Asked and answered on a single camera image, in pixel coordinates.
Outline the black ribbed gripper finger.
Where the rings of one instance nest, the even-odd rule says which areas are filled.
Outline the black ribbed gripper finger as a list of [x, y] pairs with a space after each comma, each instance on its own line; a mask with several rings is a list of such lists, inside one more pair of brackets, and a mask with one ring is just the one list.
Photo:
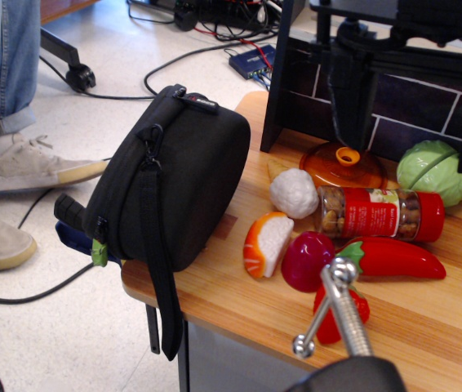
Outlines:
[[82, 227], [86, 208], [67, 194], [61, 194], [54, 204], [54, 216], [71, 227]]

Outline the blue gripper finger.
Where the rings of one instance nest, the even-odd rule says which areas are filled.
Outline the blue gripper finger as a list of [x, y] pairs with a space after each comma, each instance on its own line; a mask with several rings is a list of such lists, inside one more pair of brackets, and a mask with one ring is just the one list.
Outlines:
[[[64, 222], [56, 223], [56, 233], [60, 241], [67, 247], [78, 252], [88, 255], [91, 258], [92, 240], [89, 239], [82, 231], [75, 229]], [[109, 261], [121, 263], [121, 260], [109, 252]]]

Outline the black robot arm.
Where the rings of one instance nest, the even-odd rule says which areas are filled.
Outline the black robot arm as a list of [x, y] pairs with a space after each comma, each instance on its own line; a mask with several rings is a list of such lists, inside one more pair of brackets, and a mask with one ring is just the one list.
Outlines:
[[[462, 40], [462, 1], [316, 1], [311, 7], [318, 14], [311, 56], [326, 76], [342, 144], [367, 148], [380, 74], [462, 85], [462, 55], [408, 43]], [[165, 87], [111, 158], [89, 203], [62, 194], [55, 216], [88, 238], [98, 264], [140, 259], [182, 270], [224, 215], [250, 137], [242, 115], [179, 84]]]

